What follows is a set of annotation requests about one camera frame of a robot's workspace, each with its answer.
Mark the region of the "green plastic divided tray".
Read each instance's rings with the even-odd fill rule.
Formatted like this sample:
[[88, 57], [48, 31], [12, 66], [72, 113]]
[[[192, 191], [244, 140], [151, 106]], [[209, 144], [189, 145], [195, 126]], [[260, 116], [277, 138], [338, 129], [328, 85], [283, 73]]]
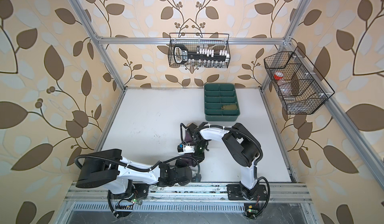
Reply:
[[208, 83], [204, 85], [204, 112], [208, 122], [234, 122], [240, 115], [238, 110], [222, 110], [222, 105], [237, 104], [236, 88], [231, 83]]

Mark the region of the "green striped sock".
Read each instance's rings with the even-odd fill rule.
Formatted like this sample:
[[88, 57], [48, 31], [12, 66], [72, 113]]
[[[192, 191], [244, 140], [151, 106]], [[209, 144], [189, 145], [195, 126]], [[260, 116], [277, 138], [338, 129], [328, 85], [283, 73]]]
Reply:
[[237, 104], [226, 104], [226, 105], [222, 105], [221, 107], [222, 110], [238, 110], [239, 107]]

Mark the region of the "purple striped sock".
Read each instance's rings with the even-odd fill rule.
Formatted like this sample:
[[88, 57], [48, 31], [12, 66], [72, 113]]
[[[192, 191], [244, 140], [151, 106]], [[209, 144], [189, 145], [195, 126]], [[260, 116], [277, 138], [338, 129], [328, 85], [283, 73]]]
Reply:
[[184, 144], [192, 145], [192, 146], [195, 144], [195, 140], [193, 138], [193, 132], [190, 129], [185, 130]]

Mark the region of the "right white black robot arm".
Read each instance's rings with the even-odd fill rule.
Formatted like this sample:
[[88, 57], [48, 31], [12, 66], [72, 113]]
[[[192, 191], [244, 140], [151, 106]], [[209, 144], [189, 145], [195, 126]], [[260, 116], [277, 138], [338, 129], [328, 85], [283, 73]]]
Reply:
[[244, 216], [255, 220], [267, 207], [271, 187], [267, 178], [258, 176], [258, 162], [263, 158], [259, 141], [241, 123], [231, 127], [211, 125], [207, 122], [197, 126], [191, 123], [180, 124], [181, 143], [177, 146], [179, 155], [192, 157], [189, 165], [196, 167], [205, 159], [210, 141], [223, 143], [232, 158], [241, 166], [241, 179], [238, 184], [228, 184], [230, 201], [253, 201], [245, 205]]

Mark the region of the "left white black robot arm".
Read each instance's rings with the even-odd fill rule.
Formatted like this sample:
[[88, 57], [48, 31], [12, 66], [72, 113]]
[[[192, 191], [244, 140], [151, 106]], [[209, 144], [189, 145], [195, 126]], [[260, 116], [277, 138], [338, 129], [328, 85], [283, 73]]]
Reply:
[[126, 217], [112, 204], [115, 198], [136, 203], [139, 195], [149, 186], [185, 186], [201, 181], [201, 171], [193, 172], [188, 160], [197, 163], [191, 156], [178, 156], [154, 165], [130, 161], [122, 156], [120, 149], [110, 149], [90, 154], [78, 155], [74, 164], [81, 170], [76, 187], [107, 189], [108, 206], [115, 218]]

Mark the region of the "black socket set holder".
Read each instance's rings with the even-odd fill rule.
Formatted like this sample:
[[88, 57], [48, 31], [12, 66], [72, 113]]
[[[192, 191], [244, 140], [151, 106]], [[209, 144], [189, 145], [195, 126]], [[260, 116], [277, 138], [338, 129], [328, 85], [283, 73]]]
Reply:
[[200, 46], [187, 48], [183, 44], [176, 44], [172, 48], [171, 57], [177, 64], [200, 63], [229, 63], [231, 55], [227, 50], [215, 51], [214, 49], [202, 48]]

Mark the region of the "red capped clear container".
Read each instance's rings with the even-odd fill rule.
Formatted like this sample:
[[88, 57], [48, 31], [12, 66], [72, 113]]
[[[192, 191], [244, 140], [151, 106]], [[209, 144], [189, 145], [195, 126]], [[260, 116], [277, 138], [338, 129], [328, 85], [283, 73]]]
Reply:
[[284, 73], [282, 73], [282, 72], [275, 72], [273, 77], [274, 77], [274, 80], [276, 82], [283, 81], [284, 80]]

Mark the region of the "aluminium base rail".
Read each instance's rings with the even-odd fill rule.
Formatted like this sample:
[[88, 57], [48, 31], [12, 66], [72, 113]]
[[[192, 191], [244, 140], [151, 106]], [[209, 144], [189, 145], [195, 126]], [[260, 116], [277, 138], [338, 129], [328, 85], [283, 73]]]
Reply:
[[[144, 191], [139, 190], [139, 184], [134, 184], [137, 190], [133, 192], [132, 197], [147, 202], [167, 203], [255, 203], [256, 201], [263, 203], [266, 199], [267, 191], [262, 191], [253, 200], [246, 200], [233, 190], [228, 190], [227, 185], [228, 183], [190, 183], [186, 186], [174, 185], [166, 188], [150, 186]], [[65, 201], [105, 201], [107, 193], [108, 191], [103, 188], [79, 189], [71, 185]], [[269, 202], [312, 204], [313, 200], [305, 184], [271, 183]]]

